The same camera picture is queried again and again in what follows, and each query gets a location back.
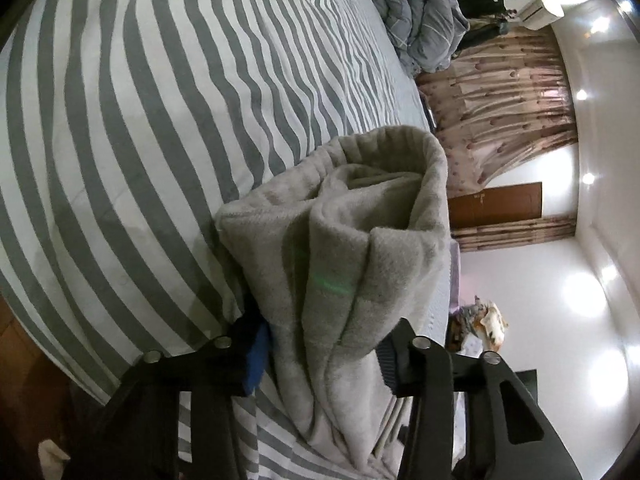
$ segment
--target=wooden floor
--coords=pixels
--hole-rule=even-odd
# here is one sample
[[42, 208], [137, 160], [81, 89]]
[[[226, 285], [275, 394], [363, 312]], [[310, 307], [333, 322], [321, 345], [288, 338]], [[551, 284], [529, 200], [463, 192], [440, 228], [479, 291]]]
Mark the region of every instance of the wooden floor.
[[63, 444], [68, 383], [0, 297], [0, 422], [33, 464], [40, 441]]

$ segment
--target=bed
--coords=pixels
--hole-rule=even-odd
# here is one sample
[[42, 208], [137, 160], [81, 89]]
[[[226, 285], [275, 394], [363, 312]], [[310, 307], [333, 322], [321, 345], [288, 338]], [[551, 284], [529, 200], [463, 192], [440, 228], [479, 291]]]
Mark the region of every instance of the bed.
[[[241, 312], [222, 203], [334, 136], [428, 130], [370, 0], [34, 0], [0, 54], [0, 286], [101, 402], [140, 355]], [[449, 269], [427, 308], [444, 341]], [[298, 438], [273, 376], [238, 399], [249, 478], [359, 478]], [[180, 455], [190, 453], [189, 399]]]

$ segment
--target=silver bolt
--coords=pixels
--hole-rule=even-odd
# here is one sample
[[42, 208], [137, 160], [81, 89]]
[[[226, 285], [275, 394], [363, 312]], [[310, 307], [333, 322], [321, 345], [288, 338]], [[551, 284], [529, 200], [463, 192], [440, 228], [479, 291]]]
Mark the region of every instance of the silver bolt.
[[231, 346], [231, 338], [229, 336], [226, 335], [221, 335], [220, 337], [217, 337], [213, 340], [213, 345], [216, 348], [220, 348], [221, 350], [224, 350], [226, 348], [229, 348]]
[[152, 365], [162, 359], [162, 352], [159, 350], [150, 350], [142, 357], [142, 359], [146, 364]]
[[426, 350], [431, 346], [431, 341], [429, 341], [428, 337], [419, 335], [418, 337], [414, 337], [414, 340], [411, 341], [411, 344], [414, 345], [414, 348], [417, 348], [418, 350]]
[[485, 352], [482, 358], [491, 365], [497, 365], [501, 361], [500, 356], [495, 352]]

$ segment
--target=fleece fabric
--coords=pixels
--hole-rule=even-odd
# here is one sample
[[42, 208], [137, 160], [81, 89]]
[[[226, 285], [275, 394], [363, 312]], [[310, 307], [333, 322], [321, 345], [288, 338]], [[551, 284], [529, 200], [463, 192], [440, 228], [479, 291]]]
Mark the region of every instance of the fleece fabric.
[[374, 348], [401, 317], [424, 325], [448, 262], [446, 179], [433, 135], [388, 126], [335, 137], [216, 218], [270, 324], [288, 415], [364, 474], [397, 472], [408, 403], [384, 385]]

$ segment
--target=curtain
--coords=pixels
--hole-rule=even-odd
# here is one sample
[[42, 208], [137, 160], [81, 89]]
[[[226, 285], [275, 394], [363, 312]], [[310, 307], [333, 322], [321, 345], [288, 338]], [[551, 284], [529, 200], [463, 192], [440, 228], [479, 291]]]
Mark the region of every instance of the curtain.
[[480, 191], [495, 176], [578, 141], [574, 104], [550, 27], [513, 29], [463, 50], [416, 83], [433, 110], [449, 161], [449, 197]]
[[541, 244], [575, 235], [575, 215], [452, 229], [462, 253]]

